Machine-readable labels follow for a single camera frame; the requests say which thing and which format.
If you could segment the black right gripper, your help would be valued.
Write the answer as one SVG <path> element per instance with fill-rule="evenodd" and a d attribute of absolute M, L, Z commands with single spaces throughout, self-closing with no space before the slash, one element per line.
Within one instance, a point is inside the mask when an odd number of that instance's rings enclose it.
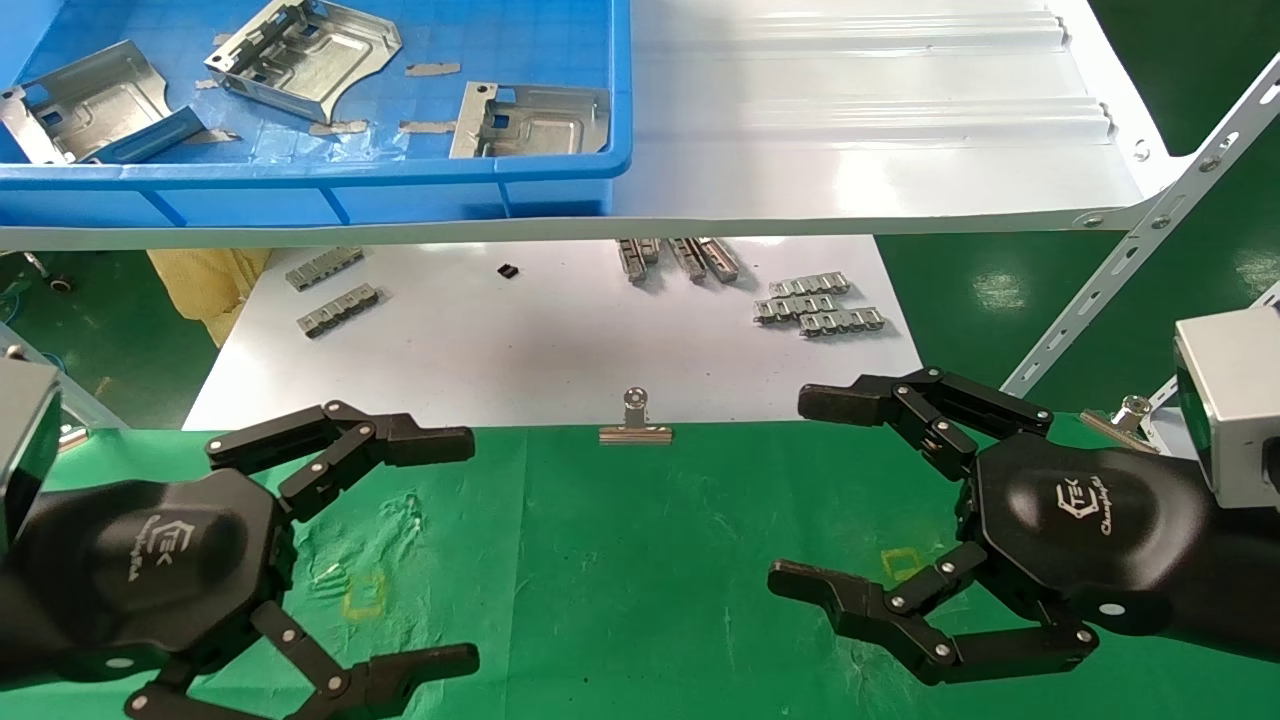
<path fill-rule="evenodd" d="M 1056 445 L 1043 438 L 1050 410 L 937 366 L 806 384 L 797 413 L 890 427 L 946 479 L 972 477 L 966 528 L 977 543 L 895 588 L 772 564 L 771 593 L 822 609 L 836 635 L 879 646 L 938 685 L 1069 673 L 1100 644 L 1080 620 L 1128 635 L 1176 632 L 1181 583 L 1217 507 L 1193 461 Z M 966 428 L 1004 441 L 978 454 Z M 929 614 L 974 580 L 1034 626 L 961 635 L 932 626 Z"/>

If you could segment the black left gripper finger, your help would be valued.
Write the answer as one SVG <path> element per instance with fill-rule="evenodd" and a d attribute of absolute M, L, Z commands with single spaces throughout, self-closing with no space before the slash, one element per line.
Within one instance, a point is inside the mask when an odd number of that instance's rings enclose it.
<path fill-rule="evenodd" d="M 329 401 L 219 436 L 206 445 L 214 470 L 246 475 L 303 459 L 278 487 L 284 514 L 308 521 L 374 468 L 465 462 L 475 455 L 467 427 L 428 429 L 407 413 L 367 414 Z"/>

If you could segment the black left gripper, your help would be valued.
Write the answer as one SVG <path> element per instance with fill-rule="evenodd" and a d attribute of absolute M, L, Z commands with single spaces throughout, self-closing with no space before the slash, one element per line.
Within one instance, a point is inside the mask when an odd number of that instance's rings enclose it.
<path fill-rule="evenodd" d="M 128 717 L 257 719 L 188 691 L 196 671 L 223 669 L 260 634 L 314 688 L 288 719 L 392 719 L 420 685 L 479 670 L 472 643 L 340 667 L 279 605 L 296 556 L 276 497 L 232 469 L 45 491 L 10 547 L 10 685 L 114 682 L 168 664 L 125 702 Z"/>

